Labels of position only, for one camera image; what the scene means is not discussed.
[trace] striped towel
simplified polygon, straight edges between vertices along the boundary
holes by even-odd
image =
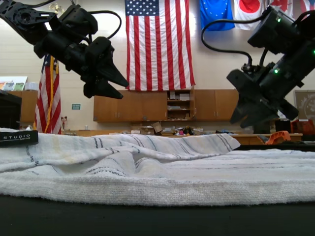
[[[238,146],[225,134],[39,134],[38,145],[0,149],[0,194],[144,206],[315,200],[314,153]]]

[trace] red and white flag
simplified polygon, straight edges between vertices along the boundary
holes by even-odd
[[[289,17],[293,17],[293,0],[271,0],[270,5],[278,6]]]
[[[39,83],[35,127],[40,133],[61,134],[61,125],[59,65],[55,58],[46,55]]]
[[[189,0],[125,0],[130,90],[162,91],[195,84]]]
[[[315,10],[315,0],[300,0],[302,12]]]
[[[263,13],[268,6],[268,0],[234,0],[234,20],[248,21]],[[251,24],[235,24],[236,28],[253,30],[259,22]]]

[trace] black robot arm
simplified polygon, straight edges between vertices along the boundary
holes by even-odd
[[[108,83],[128,86],[113,63],[114,48],[106,37],[98,37],[93,42],[86,38],[97,32],[97,21],[80,5],[71,5],[58,18],[55,13],[37,11],[20,2],[0,0],[0,18],[34,45],[39,58],[50,54],[65,64],[68,71],[78,73],[85,82],[86,97],[123,97]],[[52,30],[47,30],[45,23]]]
[[[249,21],[217,20],[206,25],[201,36],[202,42],[212,50],[241,53],[250,58],[242,70],[233,70],[227,76],[239,92],[239,102],[231,123],[241,121],[241,127],[278,118],[278,111],[290,120],[295,119],[298,110],[284,97],[296,86],[302,87],[302,80],[315,68],[315,30],[312,30],[315,11],[303,13],[295,21],[279,8],[269,6],[261,17],[251,20],[256,21],[260,21],[260,24],[248,43],[253,47],[265,48],[260,65],[257,66],[252,65],[249,54],[213,48],[205,42],[203,35],[205,29],[216,22],[246,24]],[[263,59],[268,51],[284,56],[277,63],[271,62],[264,66]]]

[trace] blue flag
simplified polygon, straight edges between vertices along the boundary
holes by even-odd
[[[201,28],[217,19],[233,20],[231,0],[199,0]],[[207,28],[208,31],[223,31],[234,28],[233,23],[216,23]]]

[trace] orange object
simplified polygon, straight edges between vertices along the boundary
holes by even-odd
[[[291,141],[290,134],[287,131],[279,131],[272,134],[266,142],[261,137],[258,136],[258,138],[266,145],[280,144],[283,141]]]
[[[291,122],[292,133],[315,134],[313,120],[296,120]]]

